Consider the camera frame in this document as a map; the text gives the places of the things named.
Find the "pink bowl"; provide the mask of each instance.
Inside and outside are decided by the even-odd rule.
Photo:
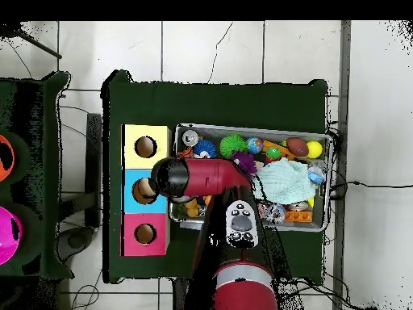
[[[22,224],[5,208],[0,207],[0,265],[16,253],[22,237]]]

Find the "shape sorter box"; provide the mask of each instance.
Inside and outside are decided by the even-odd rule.
[[[149,244],[138,241],[139,229],[153,229]],[[168,214],[125,214],[123,216],[123,256],[161,256],[166,254],[169,244]]]
[[[137,149],[140,139],[149,138],[153,155],[141,157]],[[167,126],[124,125],[123,156],[125,169],[151,170],[157,161],[170,155],[171,131]]]
[[[143,138],[153,143],[152,152],[146,157],[141,157],[141,150],[138,149]],[[170,130],[166,126],[123,125],[122,256],[166,254],[169,244],[168,200],[158,195],[153,202],[141,202],[144,199],[141,195],[146,194],[141,193],[140,185],[148,184],[152,167],[160,159],[169,156],[170,138]],[[146,239],[148,234],[152,237],[149,240]]]

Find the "pink block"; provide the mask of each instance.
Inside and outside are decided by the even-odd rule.
[[[142,224],[148,224],[156,231],[155,239],[149,244],[141,244],[136,240],[135,230]],[[123,227],[123,256],[166,255],[169,244],[168,214],[125,214],[123,217]]]

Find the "lego brick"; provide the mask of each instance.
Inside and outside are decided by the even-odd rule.
[[[125,187],[123,188],[123,212],[128,214],[166,214],[168,212],[168,200],[162,195],[158,195],[153,203],[141,204],[136,202],[132,194],[133,186],[140,179],[150,177],[151,170],[125,170]]]
[[[311,212],[286,211],[286,218],[284,219],[284,221],[311,222],[312,213]]]
[[[152,238],[150,243],[143,244],[138,239],[146,237],[145,231],[148,232],[148,227],[153,228],[155,233],[153,236],[148,236],[148,238]],[[124,214],[123,232],[124,257],[166,255],[169,245],[169,218],[167,214]]]
[[[170,155],[171,131],[167,126],[124,125],[125,169],[151,169],[157,161]],[[139,138],[149,137],[155,143],[151,157],[140,157],[136,147]]]

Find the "hole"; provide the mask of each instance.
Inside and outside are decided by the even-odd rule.
[[[151,224],[142,224],[135,229],[135,239],[140,244],[149,245],[156,239],[156,230]]]
[[[13,165],[13,153],[11,152],[10,146],[3,142],[0,142],[0,161],[2,161],[5,171],[8,171]]]
[[[135,152],[142,158],[153,157],[156,153],[156,142],[150,136],[142,136],[135,142]]]
[[[16,220],[13,218],[11,219],[11,232],[13,233],[13,239],[17,241],[19,239],[20,231]]]
[[[155,202],[158,194],[156,183],[151,178],[141,178],[132,187],[132,196],[140,204]]]

